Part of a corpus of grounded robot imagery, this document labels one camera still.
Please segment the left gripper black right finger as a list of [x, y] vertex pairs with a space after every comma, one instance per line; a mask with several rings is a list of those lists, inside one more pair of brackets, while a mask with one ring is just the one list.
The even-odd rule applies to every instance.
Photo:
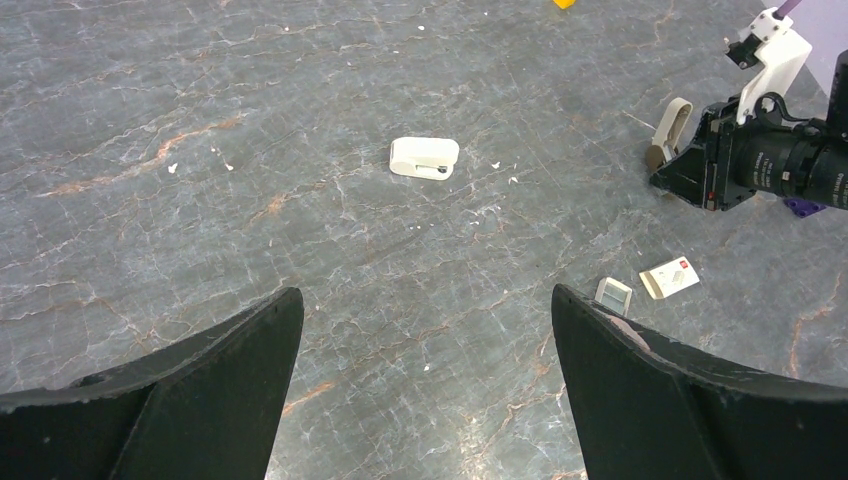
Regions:
[[572, 288], [552, 327], [592, 479], [843, 479], [847, 392], [743, 366]]

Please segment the staple strip box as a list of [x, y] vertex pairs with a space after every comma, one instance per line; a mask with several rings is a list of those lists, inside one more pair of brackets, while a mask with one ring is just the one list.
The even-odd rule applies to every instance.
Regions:
[[685, 256], [639, 273], [650, 297], [662, 300], [700, 282], [694, 267]]

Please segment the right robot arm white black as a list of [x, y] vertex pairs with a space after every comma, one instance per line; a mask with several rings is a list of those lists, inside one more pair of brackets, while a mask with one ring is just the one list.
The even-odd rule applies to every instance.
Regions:
[[768, 192], [847, 207], [847, 55], [836, 60], [826, 118], [796, 118], [765, 93], [738, 124], [732, 96], [703, 110], [693, 139], [649, 177], [652, 186], [709, 211], [727, 211]]

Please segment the clear staple tray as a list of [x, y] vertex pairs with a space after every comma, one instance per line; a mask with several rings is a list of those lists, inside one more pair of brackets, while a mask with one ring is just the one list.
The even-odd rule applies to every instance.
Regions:
[[612, 278], [602, 278], [596, 288], [594, 300], [620, 316], [627, 316], [633, 289]]

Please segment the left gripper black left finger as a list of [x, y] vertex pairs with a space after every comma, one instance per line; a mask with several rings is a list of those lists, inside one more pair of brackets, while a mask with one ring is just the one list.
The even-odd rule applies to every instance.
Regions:
[[1, 398], [5, 479], [261, 479], [299, 350], [283, 288], [229, 319], [60, 389]]

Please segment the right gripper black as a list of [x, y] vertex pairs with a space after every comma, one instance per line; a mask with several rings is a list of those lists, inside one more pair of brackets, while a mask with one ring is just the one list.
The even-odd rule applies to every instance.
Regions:
[[692, 144], [675, 154], [668, 146], [649, 146], [649, 183], [692, 206], [727, 211], [753, 198], [757, 191], [739, 185], [732, 156], [740, 146], [737, 130], [738, 99], [707, 106]]

